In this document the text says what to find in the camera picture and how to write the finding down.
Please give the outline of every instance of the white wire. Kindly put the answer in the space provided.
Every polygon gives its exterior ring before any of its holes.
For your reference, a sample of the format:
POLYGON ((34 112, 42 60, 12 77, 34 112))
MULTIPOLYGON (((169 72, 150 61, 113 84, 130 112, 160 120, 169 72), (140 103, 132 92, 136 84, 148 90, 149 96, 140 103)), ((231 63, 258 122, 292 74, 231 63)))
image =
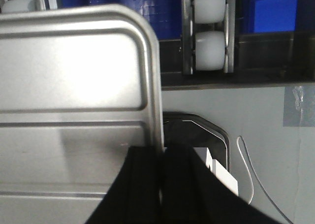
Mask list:
POLYGON ((256 173, 256 170, 255 170, 255 168, 254 168, 254 166, 253 166, 253 164, 252 164, 252 160, 251 160, 250 154, 249 154, 249 152, 248 152, 248 149, 247 149, 247 146, 246 146, 246 142, 245 142, 244 138, 243 138, 241 135, 237 137, 237 145, 238 145, 239 151, 240 151, 240 147, 239 147, 239 143, 238 143, 239 139, 241 139, 242 142, 243 142, 244 149, 245 149, 245 153, 246 153, 246 156, 247 156, 247 158, 248 158, 250 167, 251 167, 252 172, 254 173, 254 176, 255 176, 256 180, 258 181, 258 184, 259 184, 259 186, 261 187, 262 191, 265 193, 265 195, 267 196, 267 198, 269 199, 269 201, 272 203, 272 205, 276 208, 276 210, 281 214, 281 216, 283 216, 283 218, 284 218, 288 223, 294 224, 294 223, 286 216, 286 214, 284 214, 283 211, 278 207, 278 205, 274 202, 274 200, 272 199, 272 197, 268 194, 268 192, 266 191, 265 187, 263 186, 263 184, 262 184, 260 178, 258 177, 258 175, 257 175, 257 173, 256 173))
POLYGON ((244 158, 243 153, 242 153, 241 148, 240 148, 240 143, 239 143, 240 139, 241 139, 241 137, 238 136, 237 139, 236 139, 236 144, 237 144, 238 151, 240 152, 240 155, 242 157, 243 163, 244 163, 244 165, 246 167, 246 170, 247 170, 247 173, 248 173, 248 177, 249 177, 250 182, 251 182, 252 193, 251 193, 251 197, 250 197, 250 199, 248 201, 248 204, 251 204, 252 198, 254 197, 254 183, 252 182, 252 175, 250 173, 250 170, 249 170, 249 168, 247 166, 247 163, 245 161, 245 158, 244 158))

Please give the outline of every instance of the gray wall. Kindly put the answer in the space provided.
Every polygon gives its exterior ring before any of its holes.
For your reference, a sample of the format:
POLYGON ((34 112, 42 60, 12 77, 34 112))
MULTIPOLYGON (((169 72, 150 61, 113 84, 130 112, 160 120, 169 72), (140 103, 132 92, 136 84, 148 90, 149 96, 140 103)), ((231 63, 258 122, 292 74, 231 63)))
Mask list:
MULTIPOLYGON (((296 224, 315 220, 315 129, 283 127, 284 88, 215 89, 162 92, 164 111, 197 114, 227 131, 231 173, 248 200, 250 182, 236 147, 242 135, 265 188, 296 224)), ((285 223, 254 179, 252 205, 285 223)))

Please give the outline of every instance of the white wheel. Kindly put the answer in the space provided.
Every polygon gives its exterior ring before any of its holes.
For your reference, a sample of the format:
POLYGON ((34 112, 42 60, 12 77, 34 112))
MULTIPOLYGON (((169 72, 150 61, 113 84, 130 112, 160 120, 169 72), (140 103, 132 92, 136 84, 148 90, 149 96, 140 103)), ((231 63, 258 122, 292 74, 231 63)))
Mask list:
POLYGON ((225 0, 194 0, 195 22, 209 24, 224 20, 225 0))
POLYGON ((1 8, 2 13, 35 11, 35 0, 9 0, 1 8))
POLYGON ((197 33, 196 70, 221 70, 224 61, 224 33, 219 31, 197 33))

